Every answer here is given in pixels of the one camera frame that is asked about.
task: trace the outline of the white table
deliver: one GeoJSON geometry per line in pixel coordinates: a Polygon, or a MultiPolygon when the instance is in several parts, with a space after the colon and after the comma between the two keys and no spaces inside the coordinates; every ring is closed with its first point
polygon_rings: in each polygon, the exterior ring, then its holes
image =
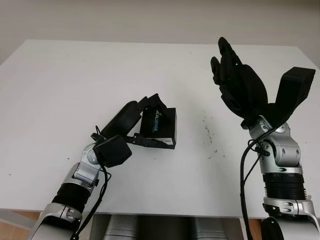
{"type": "MultiPolygon", "coordinates": [[[[284,72],[316,69],[309,97],[288,123],[320,216],[320,70],[296,47],[233,48],[261,77],[270,102],[284,72]]],[[[175,150],[130,145],[132,157],[109,169],[98,212],[240,217],[240,157],[250,136],[220,98],[212,56],[220,59],[217,45],[25,41],[0,66],[0,208],[43,210],[92,142],[95,125],[102,129],[128,101],[159,93],[177,109],[175,150]]],[[[246,169],[255,159],[248,155],[246,169]]],[[[267,216],[264,195],[256,167],[246,184],[249,217],[267,216]]]]}

